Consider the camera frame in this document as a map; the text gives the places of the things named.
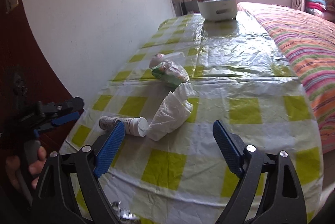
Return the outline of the bag with snack wrappers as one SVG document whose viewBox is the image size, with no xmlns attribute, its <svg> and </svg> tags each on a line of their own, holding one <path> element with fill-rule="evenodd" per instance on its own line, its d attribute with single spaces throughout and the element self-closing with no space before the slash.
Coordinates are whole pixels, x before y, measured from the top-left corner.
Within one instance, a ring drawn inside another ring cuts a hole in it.
<svg viewBox="0 0 335 224">
<path fill-rule="evenodd" d="M 149 69 L 154 78 L 164 81 L 172 87 L 190 81 L 190 76 L 180 64 L 184 60 L 183 52 L 170 54 L 158 53 L 151 58 Z"/>
</svg>

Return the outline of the white oval basket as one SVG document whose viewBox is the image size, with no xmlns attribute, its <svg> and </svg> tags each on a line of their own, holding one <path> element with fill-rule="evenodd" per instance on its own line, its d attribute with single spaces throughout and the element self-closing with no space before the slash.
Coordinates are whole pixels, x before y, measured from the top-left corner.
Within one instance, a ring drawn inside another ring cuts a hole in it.
<svg viewBox="0 0 335 224">
<path fill-rule="evenodd" d="M 206 21 L 226 21 L 237 16 L 237 0 L 206 0 L 198 2 L 200 14 Z"/>
</svg>

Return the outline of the silver foil wrapper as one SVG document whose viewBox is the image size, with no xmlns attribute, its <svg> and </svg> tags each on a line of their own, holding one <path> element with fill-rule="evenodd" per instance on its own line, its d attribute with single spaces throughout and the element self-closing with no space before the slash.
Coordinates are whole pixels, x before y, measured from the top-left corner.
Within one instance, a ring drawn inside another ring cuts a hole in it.
<svg viewBox="0 0 335 224">
<path fill-rule="evenodd" d="M 120 201 L 113 201 L 110 202 L 110 204 L 121 223 L 141 224 L 140 217 L 132 213 L 129 209 L 121 207 Z"/>
</svg>

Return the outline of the white plastic bag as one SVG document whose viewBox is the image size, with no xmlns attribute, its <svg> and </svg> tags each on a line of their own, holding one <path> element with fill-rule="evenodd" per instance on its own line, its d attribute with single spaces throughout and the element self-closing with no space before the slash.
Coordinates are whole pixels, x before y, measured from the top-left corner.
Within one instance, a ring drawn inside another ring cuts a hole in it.
<svg viewBox="0 0 335 224">
<path fill-rule="evenodd" d="M 147 137 L 159 141 L 178 129 L 193 111 L 193 104 L 188 101 L 193 94 L 194 89 L 190 82 L 181 83 L 175 91 L 170 91 L 153 116 L 146 131 Z"/>
</svg>

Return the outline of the yellow checkered plastic tablecloth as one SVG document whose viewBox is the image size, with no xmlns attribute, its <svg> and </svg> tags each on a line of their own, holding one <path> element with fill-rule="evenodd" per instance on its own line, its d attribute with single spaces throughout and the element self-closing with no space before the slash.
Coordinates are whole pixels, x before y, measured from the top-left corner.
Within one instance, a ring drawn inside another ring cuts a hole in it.
<svg viewBox="0 0 335 224">
<path fill-rule="evenodd" d="M 288 61 L 245 12 L 221 23 L 198 14 L 163 22 L 85 108 L 60 152 L 91 145 L 102 133 L 102 116 L 151 120 L 169 92 L 149 70 L 159 53 L 181 54 L 194 88 L 192 113 L 159 141 L 127 136 L 100 179 L 107 198 L 142 223 L 214 223 L 238 182 L 212 135 L 221 120 L 245 143 L 289 154 L 312 219 L 323 179 L 317 120 Z"/>
</svg>

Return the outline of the brown pill bottle white cap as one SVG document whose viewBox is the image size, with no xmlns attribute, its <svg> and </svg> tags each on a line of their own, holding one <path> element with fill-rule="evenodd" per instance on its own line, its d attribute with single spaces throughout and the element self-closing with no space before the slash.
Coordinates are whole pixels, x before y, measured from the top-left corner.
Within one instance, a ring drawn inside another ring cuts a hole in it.
<svg viewBox="0 0 335 224">
<path fill-rule="evenodd" d="M 138 118 L 121 118 L 102 116 L 99 120 L 99 126 L 102 130 L 111 131 L 118 122 L 123 123 L 125 133 L 136 137 L 145 137 L 149 124 L 143 117 Z"/>
</svg>

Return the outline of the striped colourful bedspread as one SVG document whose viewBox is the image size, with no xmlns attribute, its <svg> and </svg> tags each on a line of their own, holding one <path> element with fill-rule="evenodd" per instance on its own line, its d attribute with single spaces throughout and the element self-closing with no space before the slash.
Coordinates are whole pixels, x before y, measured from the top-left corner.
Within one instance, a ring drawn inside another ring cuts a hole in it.
<svg viewBox="0 0 335 224">
<path fill-rule="evenodd" d="M 334 150 L 334 23 L 286 6 L 240 2 L 269 33 L 311 103 L 323 153 Z"/>
</svg>

